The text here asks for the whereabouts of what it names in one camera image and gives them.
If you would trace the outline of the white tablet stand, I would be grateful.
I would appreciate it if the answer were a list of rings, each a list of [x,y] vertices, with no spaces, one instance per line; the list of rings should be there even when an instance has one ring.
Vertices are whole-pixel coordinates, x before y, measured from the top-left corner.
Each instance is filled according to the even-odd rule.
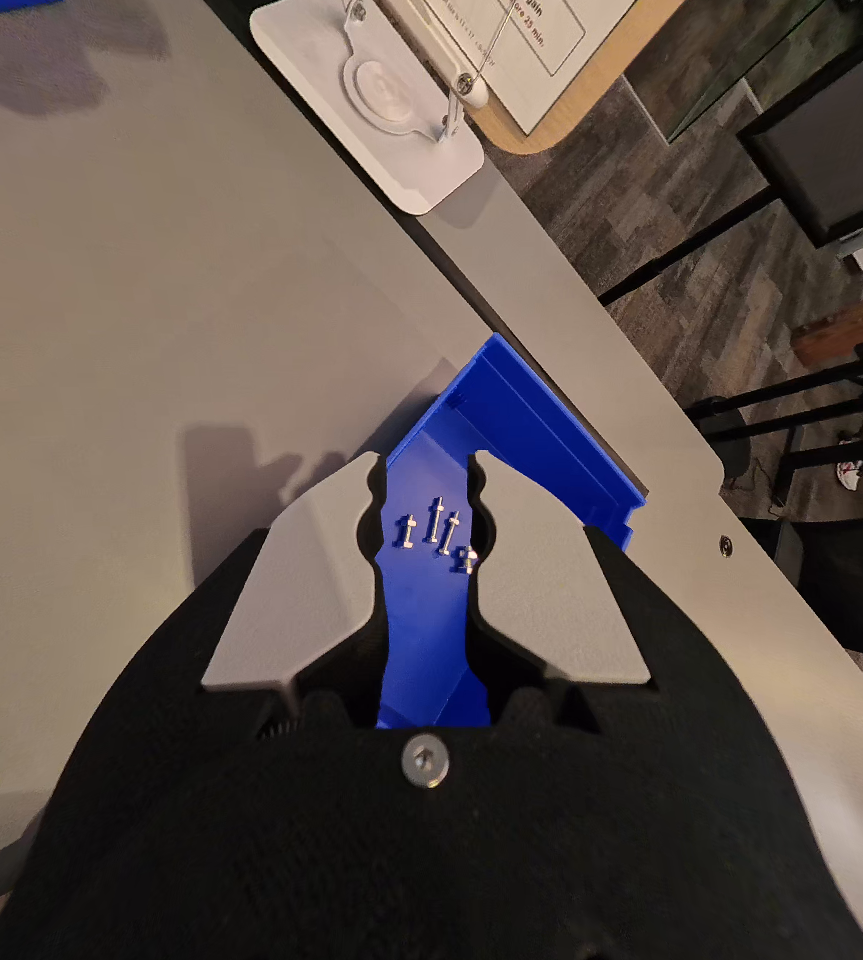
[[[484,166],[445,95],[376,2],[282,1],[249,19],[259,50],[392,204],[432,211]]]

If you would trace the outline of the instruction sheet on stand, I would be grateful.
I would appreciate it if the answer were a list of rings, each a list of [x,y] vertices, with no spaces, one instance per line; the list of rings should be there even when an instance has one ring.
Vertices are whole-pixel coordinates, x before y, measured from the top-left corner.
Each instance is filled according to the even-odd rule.
[[[458,98],[465,113],[485,137],[499,150],[524,157],[545,152],[564,140],[683,5],[682,1],[635,1],[626,17],[591,56],[531,134],[524,134],[495,98],[490,98],[480,109],[466,106],[438,76],[425,54],[401,31],[395,18],[391,18],[418,51],[420,59],[444,84],[446,91]]]

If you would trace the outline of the black office chair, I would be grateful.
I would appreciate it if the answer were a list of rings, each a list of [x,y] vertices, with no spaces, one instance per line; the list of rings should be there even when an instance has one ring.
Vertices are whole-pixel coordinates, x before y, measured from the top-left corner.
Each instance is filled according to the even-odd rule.
[[[799,594],[840,646],[863,654],[863,518],[792,529],[803,546]]]

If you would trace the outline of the white instruction sheet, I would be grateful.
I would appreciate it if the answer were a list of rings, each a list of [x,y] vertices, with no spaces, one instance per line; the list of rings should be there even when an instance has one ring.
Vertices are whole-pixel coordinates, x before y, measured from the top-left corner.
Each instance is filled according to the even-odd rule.
[[[463,104],[497,99],[530,135],[633,1],[389,1],[402,32]]]

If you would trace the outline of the wooden post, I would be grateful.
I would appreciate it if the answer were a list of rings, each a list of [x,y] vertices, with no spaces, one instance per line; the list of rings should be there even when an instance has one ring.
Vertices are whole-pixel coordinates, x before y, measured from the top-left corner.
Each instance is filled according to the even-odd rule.
[[[794,330],[790,349],[804,368],[854,354],[863,343],[863,302]]]

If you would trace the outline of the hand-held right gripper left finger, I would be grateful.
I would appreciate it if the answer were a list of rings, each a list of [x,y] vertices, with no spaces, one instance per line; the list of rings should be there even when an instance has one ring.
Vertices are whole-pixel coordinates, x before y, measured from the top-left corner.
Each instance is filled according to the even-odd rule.
[[[202,677],[213,693],[272,691],[292,714],[317,691],[377,714],[389,618],[377,558],[387,460],[365,452],[293,501],[269,527]]]

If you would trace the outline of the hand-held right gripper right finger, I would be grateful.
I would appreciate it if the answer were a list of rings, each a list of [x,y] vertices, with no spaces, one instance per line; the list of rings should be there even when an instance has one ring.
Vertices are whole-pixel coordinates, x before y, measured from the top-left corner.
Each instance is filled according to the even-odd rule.
[[[652,673],[579,516],[486,450],[469,482],[467,661],[487,706],[522,688],[646,687]]]

